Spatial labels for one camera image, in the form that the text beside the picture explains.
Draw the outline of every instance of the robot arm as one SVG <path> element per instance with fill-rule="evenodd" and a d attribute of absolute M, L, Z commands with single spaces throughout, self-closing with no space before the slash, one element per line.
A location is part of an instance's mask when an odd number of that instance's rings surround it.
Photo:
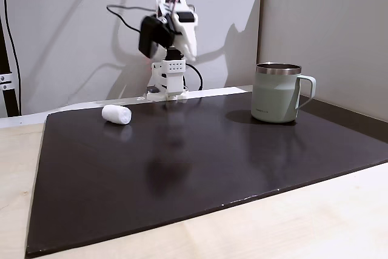
<path fill-rule="evenodd" d="M 174 31 L 173 45 L 191 61 L 196 58 L 195 27 L 198 15 L 186 0 L 156 0 L 157 16 Z"/>
<path fill-rule="evenodd" d="M 152 58 L 158 45 L 167 49 L 166 59 L 152 64 L 152 76 L 159 92 L 149 92 L 148 99 L 177 99 L 186 91 L 183 84 L 186 61 L 183 57 L 196 58 L 197 25 L 198 16 L 186 0 L 156 0 L 156 14 L 143 19 L 139 50 Z"/>

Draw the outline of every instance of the mug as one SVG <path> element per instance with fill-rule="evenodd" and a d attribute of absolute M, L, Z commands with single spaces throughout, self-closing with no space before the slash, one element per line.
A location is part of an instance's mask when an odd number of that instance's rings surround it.
<path fill-rule="evenodd" d="M 315 96 L 316 81 L 301 75 L 302 67 L 281 63 L 256 65 L 252 92 L 251 114 L 254 118 L 270 123 L 287 123 L 298 116 L 298 109 Z M 299 105 L 300 79 L 309 80 L 309 100 Z"/>

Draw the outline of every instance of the metal bracket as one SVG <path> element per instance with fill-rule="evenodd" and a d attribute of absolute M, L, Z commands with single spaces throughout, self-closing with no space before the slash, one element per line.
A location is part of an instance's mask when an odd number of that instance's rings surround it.
<path fill-rule="evenodd" d="M 0 91 L 15 89 L 13 73 L 0 74 Z"/>

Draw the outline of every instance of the light wooden table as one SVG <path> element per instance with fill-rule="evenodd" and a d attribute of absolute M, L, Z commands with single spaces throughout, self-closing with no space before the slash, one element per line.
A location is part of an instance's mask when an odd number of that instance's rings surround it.
<path fill-rule="evenodd" d="M 24 258 L 43 127 L 0 129 L 1 259 Z M 43 258 L 386 259 L 388 164 Z"/>

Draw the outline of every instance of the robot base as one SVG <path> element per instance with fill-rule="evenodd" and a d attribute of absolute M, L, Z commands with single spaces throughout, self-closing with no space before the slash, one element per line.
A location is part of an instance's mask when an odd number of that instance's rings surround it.
<path fill-rule="evenodd" d="M 173 95 L 168 96 L 164 92 L 158 92 L 158 93 L 147 93 L 147 99 L 149 101 L 167 101 L 167 100 L 179 100 L 179 99 L 187 99 L 189 98 L 189 91 L 185 90 L 180 95 Z"/>

